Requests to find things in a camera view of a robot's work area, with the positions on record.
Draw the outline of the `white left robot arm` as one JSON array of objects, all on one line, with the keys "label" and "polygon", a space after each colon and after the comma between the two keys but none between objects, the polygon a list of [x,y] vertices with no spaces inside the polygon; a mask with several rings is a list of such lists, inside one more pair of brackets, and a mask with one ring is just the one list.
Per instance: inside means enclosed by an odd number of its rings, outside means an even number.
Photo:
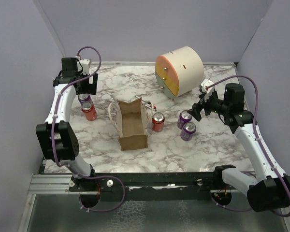
[{"label": "white left robot arm", "polygon": [[43,124],[36,126],[36,135],[46,160],[65,166],[74,178],[81,179],[85,190],[97,185],[95,171],[79,155],[79,142],[70,125],[72,103],[77,95],[95,95],[98,74],[89,74],[91,60],[76,56],[62,58],[62,69],[53,81],[54,99],[49,115]]}]

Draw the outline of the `red soda can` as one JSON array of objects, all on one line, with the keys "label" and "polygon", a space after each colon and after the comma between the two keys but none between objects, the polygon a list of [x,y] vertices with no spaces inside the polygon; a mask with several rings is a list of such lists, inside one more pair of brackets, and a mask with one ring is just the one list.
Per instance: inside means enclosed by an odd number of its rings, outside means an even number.
[{"label": "red soda can", "polygon": [[156,112],[152,116],[152,130],[156,132],[160,132],[164,126],[165,117],[163,113]]},{"label": "red soda can", "polygon": [[97,112],[94,104],[92,104],[91,102],[84,102],[82,103],[81,107],[88,121],[93,121],[97,118]]}]

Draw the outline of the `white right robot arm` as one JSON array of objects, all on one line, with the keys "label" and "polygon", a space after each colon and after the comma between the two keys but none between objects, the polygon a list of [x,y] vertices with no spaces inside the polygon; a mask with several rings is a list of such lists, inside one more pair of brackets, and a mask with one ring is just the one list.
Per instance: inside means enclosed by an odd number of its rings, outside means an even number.
[{"label": "white right robot arm", "polygon": [[255,212],[290,208],[290,176],[274,159],[261,136],[254,115],[244,109],[245,90],[242,85],[229,83],[225,86],[224,98],[218,98],[214,83],[205,79],[200,84],[198,103],[188,111],[197,121],[202,119],[201,110],[208,116],[217,113],[241,142],[255,171],[249,177],[233,165],[217,166],[212,183],[218,189],[230,185],[243,193]]}]

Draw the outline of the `canvas bag with cat print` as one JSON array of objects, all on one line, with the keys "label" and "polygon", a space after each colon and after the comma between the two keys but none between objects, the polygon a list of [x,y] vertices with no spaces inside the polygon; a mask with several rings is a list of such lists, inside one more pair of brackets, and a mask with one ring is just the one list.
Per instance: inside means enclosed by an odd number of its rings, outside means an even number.
[{"label": "canvas bag with cat print", "polygon": [[122,151],[148,148],[147,129],[154,111],[145,107],[142,98],[117,101],[108,106],[108,116],[118,132]]}]

